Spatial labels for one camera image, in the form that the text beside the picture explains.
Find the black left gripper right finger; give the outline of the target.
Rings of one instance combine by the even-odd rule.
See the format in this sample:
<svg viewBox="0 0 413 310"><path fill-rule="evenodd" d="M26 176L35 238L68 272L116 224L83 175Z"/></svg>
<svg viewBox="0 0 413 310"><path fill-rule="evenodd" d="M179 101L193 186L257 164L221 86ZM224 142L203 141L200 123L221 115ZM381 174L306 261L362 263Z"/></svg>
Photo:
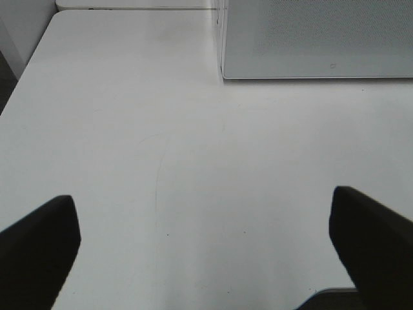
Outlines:
<svg viewBox="0 0 413 310"><path fill-rule="evenodd" d="M347 186L334 189L328 232L367 309L412 309L412 222Z"/></svg>

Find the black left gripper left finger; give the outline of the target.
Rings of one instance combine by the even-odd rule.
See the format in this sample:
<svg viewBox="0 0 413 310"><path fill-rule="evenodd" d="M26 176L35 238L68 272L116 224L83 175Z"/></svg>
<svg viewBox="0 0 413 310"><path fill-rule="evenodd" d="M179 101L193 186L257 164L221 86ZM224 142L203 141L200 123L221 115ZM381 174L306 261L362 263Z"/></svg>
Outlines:
<svg viewBox="0 0 413 310"><path fill-rule="evenodd" d="M80 244L70 195L49 200L1 231L1 309L51 309Z"/></svg>

